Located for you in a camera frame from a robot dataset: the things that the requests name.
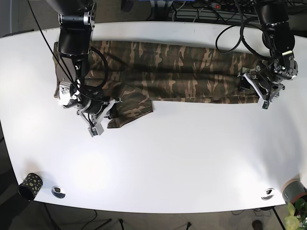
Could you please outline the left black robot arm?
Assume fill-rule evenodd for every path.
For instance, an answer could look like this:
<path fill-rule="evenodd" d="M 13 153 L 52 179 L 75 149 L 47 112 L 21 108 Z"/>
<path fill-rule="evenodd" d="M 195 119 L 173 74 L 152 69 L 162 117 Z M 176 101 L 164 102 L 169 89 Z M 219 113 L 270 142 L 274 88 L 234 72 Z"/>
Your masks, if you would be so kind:
<path fill-rule="evenodd" d="M 283 0 L 255 0 L 256 16 L 244 18 L 239 2 L 234 2 L 240 17 L 238 44 L 243 43 L 259 58 L 253 69 L 242 68 L 238 73 L 238 87 L 233 96 L 223 98 L 224 103 L 255 103 L 262 100 L 262 108 L 268 109 L 273 98 L 285 89 L 283 81 L 293 80 L 298 75 L 298 64 L 293 49 L 295 37 L 288 23 L 287 7 Z M 245 27 L 253 21 L 260 23 L 262 42 L 269 49 L 266 57 L 255 51 L 244 38 Z"/>

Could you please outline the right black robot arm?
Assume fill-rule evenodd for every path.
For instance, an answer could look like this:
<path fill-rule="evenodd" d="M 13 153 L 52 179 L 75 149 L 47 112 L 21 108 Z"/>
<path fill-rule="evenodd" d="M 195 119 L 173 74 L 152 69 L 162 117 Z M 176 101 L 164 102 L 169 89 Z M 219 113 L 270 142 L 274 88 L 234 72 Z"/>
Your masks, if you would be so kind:
<path fill-rule="evenodd" d="M 56 98 L 63 108 L 76 108 L 88 125 L 92 137 L 104 129 L 103 118 L 109 117 L 119 98 L 104 95 L 108 80 L 108 63 L 104 55 L 91 46 L 95 23 L 96 3 L 92 0 L 49 0 L 48 4 L 58 13 L 60 34 L 58 51 L 53 52 L 56 62 L 58 89 Z M 90 71 L 89 53 L 97 54 L 104 65 L 104 79 L 98 86 L 87 86 L 85 77 Z"/>

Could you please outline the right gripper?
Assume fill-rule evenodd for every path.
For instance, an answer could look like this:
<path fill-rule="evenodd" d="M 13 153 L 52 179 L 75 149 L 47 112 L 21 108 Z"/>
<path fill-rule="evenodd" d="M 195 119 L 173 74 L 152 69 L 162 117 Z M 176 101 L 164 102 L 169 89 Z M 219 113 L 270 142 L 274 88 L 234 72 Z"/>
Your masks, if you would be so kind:
<path fill-rule="evenodd" d="M 104 118 L 109 120 L 118 118 L 117 103 L 118 98 L 107 97 L 105 102 L 89 99 L 76 105 L 77 115 L 80 115 L 88 123 L 88 131 L 91 137 L 99 136 L 104 132 L 103 126 L 101 125 Z"/>

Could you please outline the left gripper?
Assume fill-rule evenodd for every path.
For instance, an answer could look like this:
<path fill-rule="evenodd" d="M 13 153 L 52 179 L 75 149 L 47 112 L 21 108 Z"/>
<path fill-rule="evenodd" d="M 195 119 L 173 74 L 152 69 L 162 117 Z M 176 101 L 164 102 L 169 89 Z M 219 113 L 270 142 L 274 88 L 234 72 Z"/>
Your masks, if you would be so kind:
<path fill-rule="evenodd" d="M 240 92 L 254 89 L 262 104 L 262 109 L 267 110 L 272 103 L 273 98 L 279 97 L 279 92 L 285 89 L 281 82 L 275 82 L 271 79 L 271 64 L 258 64 L 253 69 L 242 68 L 239 73 Z"/>

